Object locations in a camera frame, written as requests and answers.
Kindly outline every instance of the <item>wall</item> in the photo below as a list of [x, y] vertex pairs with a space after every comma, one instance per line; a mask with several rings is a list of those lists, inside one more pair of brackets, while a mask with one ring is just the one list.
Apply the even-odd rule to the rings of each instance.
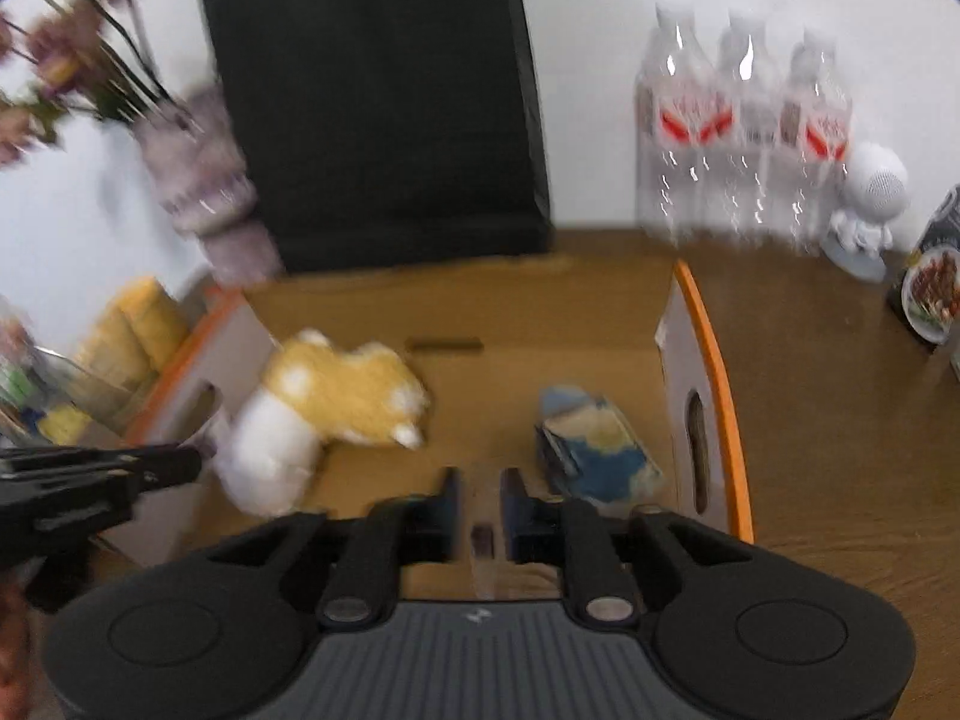
[[[525, 1], [556, 220], [629, 225], [632, 84], [657, 0]], [[896, 224], [896, 243], [909, 247], [960, 180], [956, 0], [669, 1], [693, 4], [709, 50], [731, 6], [770, 15], [770, 47], [784, 65], [804, 25], [837, 37], [856, 99], [856, 132], [892, 146], [911, 172], [914, 205]], [[198, 1], [143, 6], [171, 89], [182, 92], [212, 76]], [[44, 9], [39, 0], [6, 0], [5, 7], [19, 23]], [[0, 85], [11, 89], [23, 77], [22, 66], [4, 69]], [[0, 175], [0, 293], [28, 311], [40, 338], [61, 346], [127, 278], [156, 272], [176, 289], [203, 261], [165, 226], [132, 143], [75, 124], [66, 146]]]

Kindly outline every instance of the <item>black paper bag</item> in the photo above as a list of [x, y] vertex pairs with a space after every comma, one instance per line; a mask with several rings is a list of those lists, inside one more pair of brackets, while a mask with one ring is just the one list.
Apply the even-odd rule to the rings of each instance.
[[205, 13], [287, 269], [549, 246], [521, 0], [205, 0]]

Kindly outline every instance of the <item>brown tabletop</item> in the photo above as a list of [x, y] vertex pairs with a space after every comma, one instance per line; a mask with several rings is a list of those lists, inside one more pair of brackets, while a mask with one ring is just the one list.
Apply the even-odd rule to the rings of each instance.
[[[562, 232], [558, 249], [658, 247]], [[730, 375], [757, 543], [887, 598], [917, 637], [898, 720], [960, 707], [960, 383], [824, 258], [682, 251]]]

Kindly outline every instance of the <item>astronaut figurine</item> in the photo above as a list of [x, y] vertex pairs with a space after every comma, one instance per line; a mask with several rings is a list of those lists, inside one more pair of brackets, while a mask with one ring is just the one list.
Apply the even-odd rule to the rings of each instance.
[[852, 276], [880, 283], [886, 275], [880, 253], [893, 245], [888, 223], [909, 204], [906, 168], [889, 148], [858, 143], [846, 174], [843, 205], [830, 217], [824, 254]]

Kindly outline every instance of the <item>clear bottle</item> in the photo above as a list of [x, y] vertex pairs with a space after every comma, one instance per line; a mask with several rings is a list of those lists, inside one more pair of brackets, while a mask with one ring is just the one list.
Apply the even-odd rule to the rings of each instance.
[[675, 242], [702, 224], [704, 145], [722, 106], [693, 14], [658, 5], [656, 24], [635, 89], [637, 222]]
[[707, 152], [707, 228], [755, 238], [771, 221], [767, 188], [784, 91], [762, 19], [731, 12], [720, 39], [717, 85], [731, 122]]
[[797, 250], [819, 250], [827, 231], [852, 114], [853, 100], [836, 67], [836, 45], [806, 30], [790, 61], [771, 186], [776, 226]]

